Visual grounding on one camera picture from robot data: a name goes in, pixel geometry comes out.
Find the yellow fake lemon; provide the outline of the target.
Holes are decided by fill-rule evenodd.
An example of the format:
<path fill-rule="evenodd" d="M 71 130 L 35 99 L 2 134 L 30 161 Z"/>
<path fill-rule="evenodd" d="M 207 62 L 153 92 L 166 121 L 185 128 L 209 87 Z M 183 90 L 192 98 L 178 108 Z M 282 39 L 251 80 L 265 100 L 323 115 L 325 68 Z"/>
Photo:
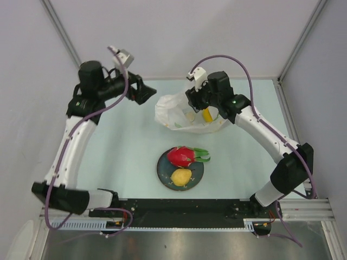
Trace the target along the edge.
<path fill-rule="evenodd" d="M 212 118 L 211 113 L 210 113 L 208 108 L 206 108 L 202 111 L 202 116 L 203 116 L 205 122 L 208 122 L 208 123 L 213 122 L 213 118 Z"/>

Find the white printed plastic bag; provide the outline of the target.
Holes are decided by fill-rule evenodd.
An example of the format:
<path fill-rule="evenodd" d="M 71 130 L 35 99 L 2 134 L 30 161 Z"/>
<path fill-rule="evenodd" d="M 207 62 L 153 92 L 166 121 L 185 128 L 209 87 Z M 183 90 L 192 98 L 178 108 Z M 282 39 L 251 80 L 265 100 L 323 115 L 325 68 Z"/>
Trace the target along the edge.
<path fill-rule="evenodd" d="M 229 121 L 223 119 L 216 108 L 208 108 L 212 121 L 207 122 L 204 111 L 195 112 L 188 105 L 185 91 L 191 87 L 186 83 L 178 93 L 161 96 L 155 105 L 155 121 L 172 131 L 194 134 L 214 133 L 227 127 Z"/>

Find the red fake dragon fruit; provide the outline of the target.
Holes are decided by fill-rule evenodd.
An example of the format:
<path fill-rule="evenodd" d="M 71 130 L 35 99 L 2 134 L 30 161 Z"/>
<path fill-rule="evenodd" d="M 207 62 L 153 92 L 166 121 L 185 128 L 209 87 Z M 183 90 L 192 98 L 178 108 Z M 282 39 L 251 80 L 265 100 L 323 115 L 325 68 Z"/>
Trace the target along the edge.
<path fill-rule="evenodd" d="M 177 146 L 167 153 L 168 161 L 177 167 L 186 168 L 193 163 L 210 161 L 210 153 L 206 149 Z"/>

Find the dark blue ceramic plate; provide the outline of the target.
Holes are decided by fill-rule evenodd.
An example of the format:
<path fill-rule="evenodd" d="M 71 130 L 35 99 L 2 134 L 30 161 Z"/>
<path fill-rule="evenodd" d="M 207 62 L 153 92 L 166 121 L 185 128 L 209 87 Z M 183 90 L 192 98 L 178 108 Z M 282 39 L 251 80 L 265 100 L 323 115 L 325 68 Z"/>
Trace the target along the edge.
<path fill-rule="evenodd" d="M 156 172 L 159 181 L 173 191 L 187 191 L 194 188 L 204 175 L 204 163 L 194 162 L 188 167 L 178 167 L 169 162 L 165 151 L 158 159 Z"/>

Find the yellow fake pear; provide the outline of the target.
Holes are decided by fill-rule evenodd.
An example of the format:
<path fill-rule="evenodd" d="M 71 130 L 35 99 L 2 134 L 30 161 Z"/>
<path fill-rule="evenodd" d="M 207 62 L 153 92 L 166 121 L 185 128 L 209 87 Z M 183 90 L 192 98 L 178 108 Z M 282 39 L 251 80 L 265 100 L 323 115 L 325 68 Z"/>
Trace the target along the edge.
<path fill-rule="evenodd" d="M 187 187 L 187 185 L 195 180 L 192 176 L 192 171 L 186 168 L 179 168 L 173 172 L 170 177 L 172 183 L 178 187 Z"/>

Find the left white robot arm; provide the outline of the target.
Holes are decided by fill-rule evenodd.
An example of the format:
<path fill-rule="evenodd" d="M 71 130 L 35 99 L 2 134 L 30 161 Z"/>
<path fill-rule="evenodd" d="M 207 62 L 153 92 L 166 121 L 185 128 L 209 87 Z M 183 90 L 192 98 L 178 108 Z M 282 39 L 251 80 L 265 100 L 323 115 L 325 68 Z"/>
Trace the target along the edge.
<path fill-rule="evenodd" d="M 115 216 L 120 204 L 114 200 L 111 190 L 94 191 L 76 188 L 78 171 L 87 144 L 99 124 L 102 113 L 109 107 L 107 100 L 123 98 L 141 105 L 156 90 L 146 86 L 139 75 L 130 73 L 129 62 L 116 62 L 115 77 L 104 75 L 104 67 L 98 61 L 81 64 L 78 71 L 79 84 L 74 88 L 68 104 L 67 120 L 63 138 L 53 165 L 43 182 L 32 185 L 32 193 L 44 203 L 45 210 L 56 209 L 80 215 L 86 210 L 101 208 L 107 216 Z"/>

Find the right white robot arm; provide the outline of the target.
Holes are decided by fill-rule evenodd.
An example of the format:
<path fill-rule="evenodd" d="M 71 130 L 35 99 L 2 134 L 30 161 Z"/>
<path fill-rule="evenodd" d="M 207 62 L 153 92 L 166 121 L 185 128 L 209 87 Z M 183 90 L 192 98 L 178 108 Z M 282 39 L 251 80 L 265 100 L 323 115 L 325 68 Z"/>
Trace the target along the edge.
<path fill-rule="evenodd" d="M 187 78 L 194 82 L 194 86 L 185 92 L 188 104 L 194 111 L 217 108 L 220 116 L 251 135 L 276 163 L 270 180 L 250 198 L 251 213 L 256 217 L 263 217 L 269 212 L 273 202 L 293 192 L 311 176 L 312 146 L 308 143 L 300 145 L 278 132 L 252 107 L 249 98 L 234 94 L 224 71 L 207 74 L 198 67 L 189 72 Z"/>

